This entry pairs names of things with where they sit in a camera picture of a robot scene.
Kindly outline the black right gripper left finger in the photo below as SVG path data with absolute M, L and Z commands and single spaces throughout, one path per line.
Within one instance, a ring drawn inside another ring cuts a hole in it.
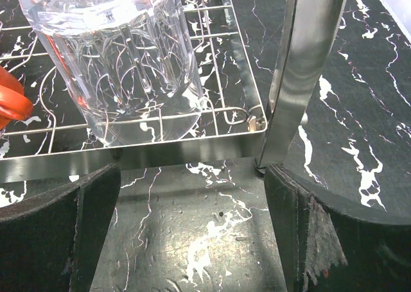
M 1 291 L 89 291 L 120 186 L 108 165 L 1 208 Z

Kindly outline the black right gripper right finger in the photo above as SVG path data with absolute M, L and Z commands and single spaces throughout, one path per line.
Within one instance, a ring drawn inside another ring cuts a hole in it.
M 287 290 L 410 290 L 410 218 L 365 207 L 274 164 L 264 186 Z

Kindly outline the small orange mug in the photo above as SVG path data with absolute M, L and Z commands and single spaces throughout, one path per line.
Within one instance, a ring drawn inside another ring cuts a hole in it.
M 24 95 L 21 83 L 3 67 L 1 70 L 1 124 L 3 129 L 11 121 L 29 118 L 33 111 L 32 102 Z

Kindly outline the clear ribbed glass cup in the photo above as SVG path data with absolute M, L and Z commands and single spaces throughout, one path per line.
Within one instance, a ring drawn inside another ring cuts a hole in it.
M 181 0 L 19 0 L 96 138 L 183 138 L 202 85 Z

